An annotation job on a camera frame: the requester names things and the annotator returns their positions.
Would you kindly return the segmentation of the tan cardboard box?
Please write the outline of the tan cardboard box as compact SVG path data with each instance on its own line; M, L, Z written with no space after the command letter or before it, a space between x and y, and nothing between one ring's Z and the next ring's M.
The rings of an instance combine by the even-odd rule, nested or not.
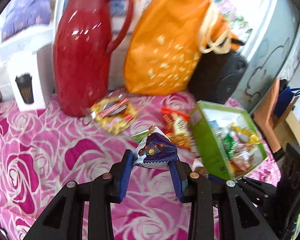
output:
M291 101L274 126L274 133L284 151L288 143L300 147L300 123L293 113L293 107L298 99L297 96Z

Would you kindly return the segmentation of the white cup picture box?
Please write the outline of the white cup picture box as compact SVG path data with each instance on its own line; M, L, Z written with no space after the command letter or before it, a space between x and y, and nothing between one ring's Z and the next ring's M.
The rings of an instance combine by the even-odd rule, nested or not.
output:
M52 44L13 53L7 70L19 111L46 109L55 88Z

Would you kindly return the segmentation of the red thermos jug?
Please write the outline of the red thermos jug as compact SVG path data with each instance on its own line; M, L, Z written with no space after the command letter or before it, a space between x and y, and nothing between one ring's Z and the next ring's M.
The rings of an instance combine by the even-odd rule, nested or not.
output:
M111 0L68 0L53 45L56 90L62 111L85 116L85 111L108 93L112 52L132 22L134 1L127 0L125 22L112 36Z

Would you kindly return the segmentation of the green candy wrapper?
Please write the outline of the green candy wrapper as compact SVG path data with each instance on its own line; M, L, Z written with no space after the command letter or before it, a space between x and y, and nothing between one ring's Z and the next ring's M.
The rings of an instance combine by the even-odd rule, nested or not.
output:
M234 136L229 132L223 139L222 145L226 152L226 156L228 159L231 159L236 153L236 149L238 146L238 141L234 138Z

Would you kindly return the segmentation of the orange fabric tote bag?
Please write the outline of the orange fabric tote bag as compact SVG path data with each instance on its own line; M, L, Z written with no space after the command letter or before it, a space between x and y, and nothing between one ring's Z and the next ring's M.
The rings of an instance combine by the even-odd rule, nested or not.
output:
M140 95L183 91L203 54L242 45L213 0L151 0L126 53L125 87Z

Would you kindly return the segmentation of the pink rose tablecloth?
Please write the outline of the pink rose tablecloth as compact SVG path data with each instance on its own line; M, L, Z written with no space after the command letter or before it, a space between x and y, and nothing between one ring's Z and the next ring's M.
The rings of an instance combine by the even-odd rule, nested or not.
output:
M164 106L190 112L195 101L180 92L134 96L137 119L111 135L88 118L65 115L57 96L46 109L21 112L15 101L0 103L0 227L22 239L57 192L70 180L92 181L135 149L132 136L163 127ZM167 170L136 167L123 202L111 207L116 239L187 239L190 205L175 196Z

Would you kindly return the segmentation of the blue purple chocolate packet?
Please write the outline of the blue purple chocolate packet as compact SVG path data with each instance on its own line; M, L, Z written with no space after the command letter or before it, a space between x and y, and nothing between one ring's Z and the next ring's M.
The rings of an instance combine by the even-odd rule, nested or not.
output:
M178 160L176 145L157 126L152 125L134 151L134 166L163 169Z

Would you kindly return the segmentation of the red triangle chip packet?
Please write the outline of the red triangle chip packet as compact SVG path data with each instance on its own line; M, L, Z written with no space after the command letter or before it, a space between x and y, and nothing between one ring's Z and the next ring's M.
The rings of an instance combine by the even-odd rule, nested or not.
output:
M187 124L190 116L179 110L169 107L161 108L161 116L164 122L164 133L179 148L191 149L191 135Z

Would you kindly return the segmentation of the yellow snack bag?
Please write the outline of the yellow snack bag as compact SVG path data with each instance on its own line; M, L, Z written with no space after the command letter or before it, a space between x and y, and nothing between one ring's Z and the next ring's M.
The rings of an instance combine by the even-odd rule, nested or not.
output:
M247 127L232 125L231 129L237 134L241 143L252 145L261 143L261 139L258 135Z

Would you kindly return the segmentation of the yellow red ring snack packet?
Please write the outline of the yellow red ring snack packet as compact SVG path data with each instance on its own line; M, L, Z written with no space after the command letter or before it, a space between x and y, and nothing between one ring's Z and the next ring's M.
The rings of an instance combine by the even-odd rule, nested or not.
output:
M90 116L105 131L118 135L136 119L138 111L125 96L106 97L90 107Z

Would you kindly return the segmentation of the blue paper bag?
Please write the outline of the blue paper bag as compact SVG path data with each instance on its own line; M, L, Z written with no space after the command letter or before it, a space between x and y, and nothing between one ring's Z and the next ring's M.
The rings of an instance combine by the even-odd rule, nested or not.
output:
M296 96L300 96L300 87L299 88L290 88L287 86L280 94L277 100L277 104L274 108L274 115L277 118L280 118L288 105L291 103L292 99Z

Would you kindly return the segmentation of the green white cardboard box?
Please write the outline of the green white cardboard box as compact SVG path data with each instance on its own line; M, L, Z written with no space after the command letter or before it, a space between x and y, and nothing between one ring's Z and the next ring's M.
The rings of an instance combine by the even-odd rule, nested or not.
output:
M189 127L204 167L219 178L239 179L267 158L258 129L243 109L198 101Z

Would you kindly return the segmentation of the black speaker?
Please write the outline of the black speaker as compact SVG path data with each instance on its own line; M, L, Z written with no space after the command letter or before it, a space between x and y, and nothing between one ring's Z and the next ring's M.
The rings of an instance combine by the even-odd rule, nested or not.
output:
M237 88L248 67L240 53L202 54L187 84L196 101L224 104Z

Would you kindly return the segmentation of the orange cloth on chair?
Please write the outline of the orange cloth on chair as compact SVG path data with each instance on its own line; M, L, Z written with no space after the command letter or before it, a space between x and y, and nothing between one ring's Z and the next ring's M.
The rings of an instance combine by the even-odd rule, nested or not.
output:
M254 111L253 121L260 128L267 144L273 153L281 149L281 145L274 133L274 121L272 114L277 104L280 92L280 79L275 78L269 92L265 96L256 111Z

